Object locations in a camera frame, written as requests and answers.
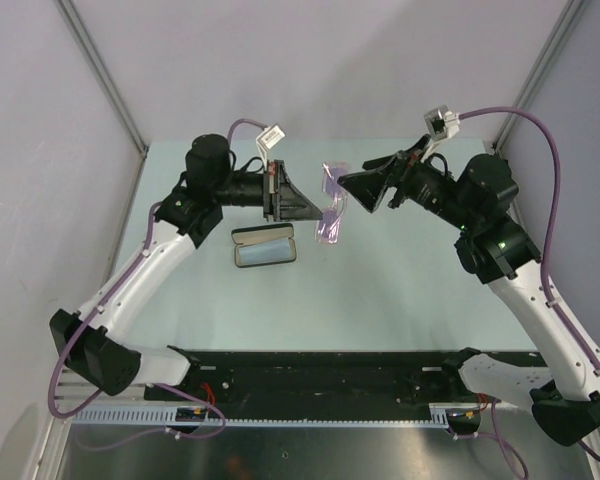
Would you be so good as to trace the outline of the pink frame purple sunglasses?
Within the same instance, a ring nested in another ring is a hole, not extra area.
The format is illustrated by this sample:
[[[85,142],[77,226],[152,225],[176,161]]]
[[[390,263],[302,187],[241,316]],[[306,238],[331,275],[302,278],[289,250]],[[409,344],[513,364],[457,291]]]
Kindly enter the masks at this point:
[[[338,242],[340,226],[346,212],[348,193],[338,180],[349,173],[350,165],[345,162],[323,163],[322,192],[331,204],[322,210],[322,218],[315,227],[315,240],[319,244],[333,245]]]

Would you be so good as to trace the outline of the black glasses case beige lining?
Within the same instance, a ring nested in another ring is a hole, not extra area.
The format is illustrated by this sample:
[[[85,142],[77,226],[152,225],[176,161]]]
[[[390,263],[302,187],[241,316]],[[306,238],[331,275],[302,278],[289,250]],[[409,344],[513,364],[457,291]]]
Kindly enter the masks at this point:
[[[294,226],[275,223],[231,231],[234,263],[238,268],[254,268],[292,263],[297,259]]]

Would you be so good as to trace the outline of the light blue cleaning cloth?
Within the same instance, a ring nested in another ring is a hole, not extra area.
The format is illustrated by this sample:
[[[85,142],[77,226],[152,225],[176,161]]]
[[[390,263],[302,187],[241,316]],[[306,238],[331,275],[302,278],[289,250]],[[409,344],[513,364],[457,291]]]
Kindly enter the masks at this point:
[[[286,238],[241,247],[239,254],[243,265],[287,261],[294,256],[293,249]]]

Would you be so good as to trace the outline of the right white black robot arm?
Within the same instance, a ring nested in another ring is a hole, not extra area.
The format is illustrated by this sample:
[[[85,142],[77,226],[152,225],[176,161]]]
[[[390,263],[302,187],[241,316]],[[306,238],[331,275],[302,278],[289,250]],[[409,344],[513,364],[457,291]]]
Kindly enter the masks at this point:
[[[553,282],[542,281],[539,249],[507,212],[519,191],[508,162],[478,154],[454,177],[434,167],[430,143],[423,136],[337,182],[370,213],[392,190],[390,208],[411,200],[456,227],[462,267],[509,308],[545,362],[538,370],[517,367],[466,348],[447,362],[443,393],[453,401],[482,393],[512,404],[529,412],[553,441],[572,446],[600,427],[600,349],[583,334],[595,355],[588,359],[573,337],[582,326],[561,321],[566,303]]]

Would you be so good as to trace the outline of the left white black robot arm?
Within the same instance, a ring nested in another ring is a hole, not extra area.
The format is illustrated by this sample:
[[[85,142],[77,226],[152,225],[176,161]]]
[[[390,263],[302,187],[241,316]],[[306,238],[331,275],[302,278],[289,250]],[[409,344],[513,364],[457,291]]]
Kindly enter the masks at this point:
[[[75,312],[58,310],[50,330],[59,366],[97,392],[116,396],[133,383],[165,384],[177,398],[201,387],[192,362],[174,348],[131,345],[127,335],[146,302],[222,221],[226,207],[257,207],[271,222],[317,221],[322,213],[291,182],[281,160],[268,157],[284,137],[277,125],[256,139],[262,166],[237,167],[229,140],[205,134],[193,140],[185,169],[169,194],[149,210],[144,240],[124,266]]]

